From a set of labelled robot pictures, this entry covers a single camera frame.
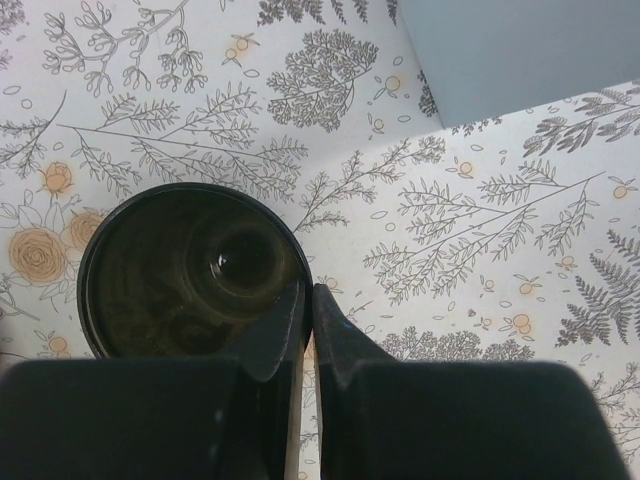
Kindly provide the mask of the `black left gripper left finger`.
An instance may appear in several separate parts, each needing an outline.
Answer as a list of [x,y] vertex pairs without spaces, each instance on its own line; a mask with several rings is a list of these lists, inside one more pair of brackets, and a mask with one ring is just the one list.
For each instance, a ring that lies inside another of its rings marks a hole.
[[294,479],[306,286],[203,357],[28,361],[1,380],[5,479]]

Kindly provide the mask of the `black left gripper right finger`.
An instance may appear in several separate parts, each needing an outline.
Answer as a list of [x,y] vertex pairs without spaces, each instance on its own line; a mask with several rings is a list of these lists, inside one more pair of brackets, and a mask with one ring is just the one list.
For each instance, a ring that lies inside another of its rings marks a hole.
[[313,289],[325,479],[625,479],[586,383],[550,362],[403,362]]

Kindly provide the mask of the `dark takeout coffee cup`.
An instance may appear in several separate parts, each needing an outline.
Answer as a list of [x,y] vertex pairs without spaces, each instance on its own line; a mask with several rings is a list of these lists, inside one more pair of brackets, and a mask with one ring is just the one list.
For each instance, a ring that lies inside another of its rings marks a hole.
[[91,235],[77,309],[99,358],[211,355],[312,286],[299,242],[253,197],[189,182],[141,192]]

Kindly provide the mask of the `light blue paper bag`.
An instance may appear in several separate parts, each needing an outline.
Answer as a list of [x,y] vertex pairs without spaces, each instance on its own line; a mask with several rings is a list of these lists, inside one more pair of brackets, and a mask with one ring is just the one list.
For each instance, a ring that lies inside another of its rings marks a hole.
[[443,126],[639,76],[636,1],[401,1]]

